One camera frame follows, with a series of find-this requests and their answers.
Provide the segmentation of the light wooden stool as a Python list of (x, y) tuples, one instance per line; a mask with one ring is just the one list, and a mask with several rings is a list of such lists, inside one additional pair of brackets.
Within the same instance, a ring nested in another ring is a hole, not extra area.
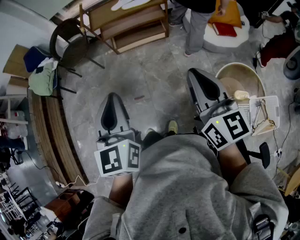
[(297, 165), (292, 175), (289, 175), (280, 168), (277, 168), (287, 178), (286, 188), (278, 187), (278, 190), (284, 193), (284, 196), (288, 196), (290, 193), (295, 191), (300, 186), (300, 164)]

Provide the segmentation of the black office chair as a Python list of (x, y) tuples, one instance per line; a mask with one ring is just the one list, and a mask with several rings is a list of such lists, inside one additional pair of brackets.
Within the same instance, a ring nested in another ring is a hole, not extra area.
[(237, 148), (241, 152), (247, 164), (251, 164), (250, 156), (260, 159), (262, 161), (262, 165), (264, 169), (266, 169), (270, 165), (270, 150), (268, 144), (263, 142), (259, 146), (260, 152), (248, 151), (244, 141), (241, 139), (236, 142)]

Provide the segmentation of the person's grey sweater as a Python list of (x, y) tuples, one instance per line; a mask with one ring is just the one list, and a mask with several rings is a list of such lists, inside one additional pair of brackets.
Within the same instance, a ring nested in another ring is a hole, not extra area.
[(260, 163), (229, 186), (199, 135), (172, 135), (141, 153), (126, 207), (95, 199), (82, 240), (278, 240), (288, 218)]

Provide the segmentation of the white round pouf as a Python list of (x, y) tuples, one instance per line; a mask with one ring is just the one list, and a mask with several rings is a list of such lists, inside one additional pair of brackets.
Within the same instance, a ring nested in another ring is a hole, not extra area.
[(235, 51), (243, 43), (248, 41), (250, 23), (247, 17), (244, 15), (242, 6), (237, 3), (240, 13), (240, 19), (244, 22), (242, 28), (234, 27), (237, 37), (218, 36), (212, 25), (207, 24), (203, 40), (203, 48), (214, 53), (229, 53)]

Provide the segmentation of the brown wooden cabinet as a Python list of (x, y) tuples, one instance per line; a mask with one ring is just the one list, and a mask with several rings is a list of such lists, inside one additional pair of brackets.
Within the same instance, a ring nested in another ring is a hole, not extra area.
[(67, 189), (51, 202), (41, 207), (40, 214), (50, 221), (64, 222), (80, 202), (79, 189)]

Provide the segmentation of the person's left leg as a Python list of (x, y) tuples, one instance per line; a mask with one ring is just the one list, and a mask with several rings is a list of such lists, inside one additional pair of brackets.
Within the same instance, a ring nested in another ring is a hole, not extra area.
[(149, 134), (146, 134), (145, 138), (142, 141), (142, 150), (146, 150), (148, 147), (162, 139), (162, 135), (158, 132), (151, 132)]

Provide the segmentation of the curved wooden slat bench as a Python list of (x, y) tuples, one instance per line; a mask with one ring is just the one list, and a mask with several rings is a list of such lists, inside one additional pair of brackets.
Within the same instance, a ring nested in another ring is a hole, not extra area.
[(89, 180), (74, 147), (60, 91), (54, 98), (28, 92), (30, 122), (38, 152), (52, 177), (64, 185), (82, 186)]

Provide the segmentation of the person's right forearm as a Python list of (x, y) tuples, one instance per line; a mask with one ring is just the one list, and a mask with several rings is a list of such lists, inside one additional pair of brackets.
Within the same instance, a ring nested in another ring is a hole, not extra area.
[(219, 151), (218, 155), (223, 178), (230, 186), (238, 174), (247, 166), (246, 160), (236, 143), (222, 149)]

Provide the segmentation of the white shelf unit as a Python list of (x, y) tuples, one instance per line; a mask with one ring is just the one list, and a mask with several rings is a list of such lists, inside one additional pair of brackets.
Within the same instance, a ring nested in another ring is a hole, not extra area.
[(0, 96), (0, 100), (7, 100), (7, 119), (0, 118), (0, 122), (28, 125), (28, 121), (11, 119), (11, 99), (13, 99), (13, 98), (22, 98), (23, 99), (26, 97), (27, 97), (26, 94)]

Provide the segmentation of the wooden shoe rack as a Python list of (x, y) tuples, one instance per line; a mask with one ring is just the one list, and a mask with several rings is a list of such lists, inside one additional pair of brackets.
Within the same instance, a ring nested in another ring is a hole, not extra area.
[(149, 0), (126, 10), (112, 11), (117, 0), (83, 9), (79, 4), (81, 31), (88, 31), (116, 54), (169, 37), (167, 0)]

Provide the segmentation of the beige bottle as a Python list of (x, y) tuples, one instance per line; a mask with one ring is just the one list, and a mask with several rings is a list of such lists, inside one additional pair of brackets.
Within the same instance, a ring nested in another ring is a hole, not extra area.
[(243, 100), (246, 100), (246, 99), (250, 99), (249, 93), (246, 92), (246, 91), (242, 91), (242, 90), (236, 90), (234, 92), (233, 97), (234, 97), (235, 100), (238, 100), (238, 101), (243, 101)]

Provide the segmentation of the dark round chair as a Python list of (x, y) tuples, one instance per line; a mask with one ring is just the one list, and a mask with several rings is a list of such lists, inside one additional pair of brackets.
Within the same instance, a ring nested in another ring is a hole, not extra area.
[[(58, 38), (62, 38), (67, 43), (61, 56), (56, 50)], [(90, 42), (85, 30), (80, 29), (80, 21), (71, 18), (64, 20), (55, 28), (50, 38), (49, 50), (51, 56), (58, 61), (59, 67), (78, 77), (82, 77), (82, 75), (76, 72), (75, 67), (83, 59), (91, 61), (102, 69), (105, 68), (88, 56), (89, 46)]]

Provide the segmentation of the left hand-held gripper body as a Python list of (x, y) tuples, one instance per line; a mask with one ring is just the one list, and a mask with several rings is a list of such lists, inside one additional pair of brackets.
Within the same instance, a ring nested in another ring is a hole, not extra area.
[(96, 145), (94, 156), (101, 177), (118, 177), (140, 170), (141, 145), (135, 142), (133, 130), (102, 136)]

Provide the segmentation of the orange cushion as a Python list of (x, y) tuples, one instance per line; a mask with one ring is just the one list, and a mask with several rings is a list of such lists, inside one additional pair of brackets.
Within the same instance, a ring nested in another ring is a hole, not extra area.
[(225, 15), (218, 15), (220, 0), (216, 0), (216, 9), (209, 19), (209, 23), (225, 23), (233, 27), (242, 28), (240, 12), (236, 0), (229, 0)]

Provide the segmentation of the black metal frame rack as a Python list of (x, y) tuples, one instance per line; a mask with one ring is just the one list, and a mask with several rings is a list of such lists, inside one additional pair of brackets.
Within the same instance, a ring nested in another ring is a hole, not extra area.
[(11, 190), (0, 188), (0, 213), (8, 223), (12, 219), (30, 219), (38, 209), (37, 199), (29, 191), (24, 189)]

